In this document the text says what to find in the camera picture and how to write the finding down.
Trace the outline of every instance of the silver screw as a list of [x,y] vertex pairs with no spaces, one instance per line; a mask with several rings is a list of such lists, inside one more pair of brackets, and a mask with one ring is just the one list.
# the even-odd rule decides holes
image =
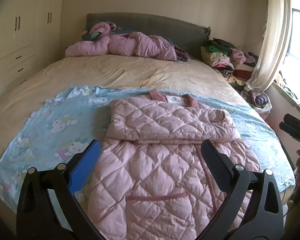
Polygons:
[[235,168],[238,170],[238,171],[243,171],[244,170],[244,167],[241,165],[241,164],[237,164],[235,166]]
[[58,164],[58,166],[57,166],[57,169],[59,170],[59,171],[62,171],[62,170],[64,170],[66,168],[66,165],[64,164],[64,163],[60,163],[60,164]]
[[28,173],[29,174],[32,174],[32,173],[34,173],[35,172],[35,168],[34,167],[31,167],[29,170],[28,170]]
[[266,169],[266,174],[268,174],[268,175],[272,175],[272,174],[273,174],[273,172],[272,172],[270,169]]

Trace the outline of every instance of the headboard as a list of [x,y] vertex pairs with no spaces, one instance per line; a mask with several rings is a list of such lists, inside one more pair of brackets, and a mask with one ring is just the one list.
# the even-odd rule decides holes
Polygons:
[[210,27],[141,13],[90,13],[87,15],[87,26],[98,20],[110,21],[146,35],[162,36],[198,59],[201,58],[200,46],[208,42],[211,33]]

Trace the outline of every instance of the blue blanket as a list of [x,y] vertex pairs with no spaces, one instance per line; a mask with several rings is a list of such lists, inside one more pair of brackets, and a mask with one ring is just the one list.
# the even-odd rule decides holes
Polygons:
[[[160,91],[185,94],[180,91]],[[47,100],[43,107],[32,113],[0,160],[0,198],[16,212],[28,168],[36,167],[39,171],[53,169],[58,163],[67,163],[74,154],[82,152],[92,139],[102,141],[110,123],[110,101],[148,92],[149,89],[69,87],[55,98]],[[203,104],[226,109],[230,113],[262,169],[273,170],[280,191],[295,185],[293,171],[277,136],[257,112],[247,106],[191,95]],[[89,186],[88,181],[75,194],[83,209],[87,208]]]

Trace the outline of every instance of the curtain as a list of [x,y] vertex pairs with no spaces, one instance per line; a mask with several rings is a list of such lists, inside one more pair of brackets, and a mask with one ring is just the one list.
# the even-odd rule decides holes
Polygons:
[[273,82],[287,53],[292,25],[291,0],[269,0],[266,34],[249,89],[264,92]]

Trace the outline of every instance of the wardrobe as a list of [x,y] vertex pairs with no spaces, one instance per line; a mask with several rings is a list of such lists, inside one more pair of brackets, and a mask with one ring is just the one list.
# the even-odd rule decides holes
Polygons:
[[62,0],[0,0],[0,96],[61,59]]

